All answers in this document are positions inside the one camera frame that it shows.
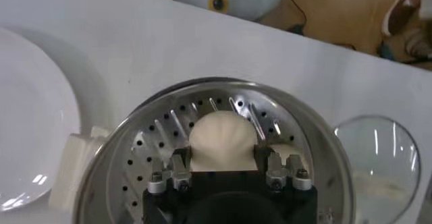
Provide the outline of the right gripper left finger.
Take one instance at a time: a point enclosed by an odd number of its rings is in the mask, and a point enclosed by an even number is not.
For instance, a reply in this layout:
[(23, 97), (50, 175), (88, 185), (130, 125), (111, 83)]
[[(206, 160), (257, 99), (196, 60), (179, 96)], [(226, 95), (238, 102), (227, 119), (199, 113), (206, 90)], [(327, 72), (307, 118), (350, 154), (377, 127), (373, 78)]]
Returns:
[(192, 184), (191, 154), (189, 146), (175, 149), (166, 167), (161, 159), (154, 158), (151, 161), (151, 174), (147, 182), (147, 191), (150, 194), (162, 194), (167, 190), (168, 181), (171, 180), (174, 190), (187, 192)]

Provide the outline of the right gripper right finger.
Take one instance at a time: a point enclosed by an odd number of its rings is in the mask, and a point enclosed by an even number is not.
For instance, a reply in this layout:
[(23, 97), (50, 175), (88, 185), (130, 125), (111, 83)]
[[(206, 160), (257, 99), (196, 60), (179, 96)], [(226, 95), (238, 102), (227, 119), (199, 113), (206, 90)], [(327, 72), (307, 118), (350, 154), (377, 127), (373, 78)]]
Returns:
[(282, 191), (289, 181), (295, 190), (312, 189), (312, 178), (304, 157), (292, 146), (279, 146), (279, 153), (270, 146), (254, 145), (256, 167), (265, 174), (265, 182), (274, 192)]

